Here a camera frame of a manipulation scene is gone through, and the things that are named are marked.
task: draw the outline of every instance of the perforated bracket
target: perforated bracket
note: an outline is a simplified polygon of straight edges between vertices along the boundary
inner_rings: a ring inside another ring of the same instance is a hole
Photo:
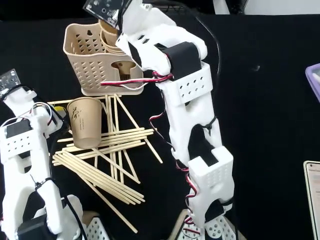
[[[219,240],[236,240],[235,232],[232,230],[230,225],[224,216],[219,216],[207,222],[204,225],[206,234],[197,234],[191,231],[200,232],[199,228],[194,224],[184,224],[181,228],[177,240],[206,240],[206,239],[219,239]]]
[[[0,97],[5,94],[9,89],[20,84],[17,72],[15,69],[7,71],[0,76]]]
[[[98,217],[94,217],[86,228],[88,240],[110,240],[102,222]]]
[[[174,106],[179,106],[190,102],[213,89],[210,65],[201,62],[201,70],[196,71],[188,76],[180,78],[176,81],[165,81],[158,83],[158,88],[167,89],[168,101]]]

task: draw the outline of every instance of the plastic basket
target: plastic basket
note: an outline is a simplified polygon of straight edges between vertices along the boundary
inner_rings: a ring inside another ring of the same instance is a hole
[[[89,25],[73,23],[65,29],[63,51],[80,82],[82,93],[86,96],[140,94],[143,88],[129,90],[124,87],[100,85],[101,81],[120,81],[143,77],[143,72],[129,56],[105,53],[100,34],[99,23]],[[133,67],[123,72],[121,70],[123,66]],[[130,83],[127,86],[137,88],[141,84]]]

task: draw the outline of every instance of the black cloth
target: black cloth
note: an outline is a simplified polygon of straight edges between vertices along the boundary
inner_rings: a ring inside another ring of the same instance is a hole
[[[205,40],[205,61],[214,75],[217,51],[210,35],[191,16],[176,16],[174,20]],[[214,105],[223,143],[234,156],[239,229],[250,240],[312,239],[303,162],[319,159],[320,104],[305,69],[320,62],[320,16],[226,15],[203,20],[216,33],[222,49]],[[0,73],[15,68],[22,83],[34,87],[46,101],[80,97],[80,85],[62,50],[65,28],[70,23],[93,21],[0,23]],[[123,102],[146,128],[149,116],[163,109],[160,93],[151,84],[141,95],[123,97]],[[13,116],[4,104],[0,109],[1,122]],[[167,137],[166,117],[155,124]],[[132,127],[123,113],[120,126]],[[125,178],[145,195],[146,203],[125,205],[106,195],[138,234],[132,233],[74,173],[64,167],[53,169],[63,194],[74,194],[84,210],[99,212],[116,239],[166,239],[185,207],[189,187],[184,175],[175,169],[168,146],[155,135],[150,141],[164,164],[159,164],[146,146],[133,149],[129,154],[141,185]],[[1,197],[5,192],[2,168]],[[29,204],[27,212],[42,207],[36,203]]]

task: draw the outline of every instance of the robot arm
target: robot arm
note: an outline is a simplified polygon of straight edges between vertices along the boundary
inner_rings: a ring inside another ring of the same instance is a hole
[[[156,85],[164,96],[172,155],[188,167],[192,184],[187,199],[189,216],[204,237],[205,224],[231,209],[234,194],[233,156],[222,145],[212,103],[210,66],[202,62],[208,53],[207,46],[142,0],[124,1],[119,11],[109,10],[108,6],[120,1],[107,2],[105,5],[103,0],[88,0],[84,8],[114,27],[118,23],[116,46],[143,71],[173,75],[172,80]],[[209,161],[200,155],[190,157],[189,143],[196,126],[203,128],[204,138],[212,148]],[[210,208],[216,210],[212,215],[208,214],[212,212]]]
[[[0,156],[4,169],[5,197],[3,199],[2,231],[9,239],[33,239],[34,229],[42,221],[49,231],[48,239],[71,240],[79,226],[74,217],[68,217],[69,207],[63,208],[58,187],[52,181],[47,138],[61,129],[63,122],[44,102],[34,102],[37,96],[32,89],[25,90],[16,71],[0,76],[0,93],[3,102],[16,117],[0,127]],[[23,214],[31,193],[37,191],[45,203],[45,218],[23,222]],[[78,199],[73,199],[82,216]]]

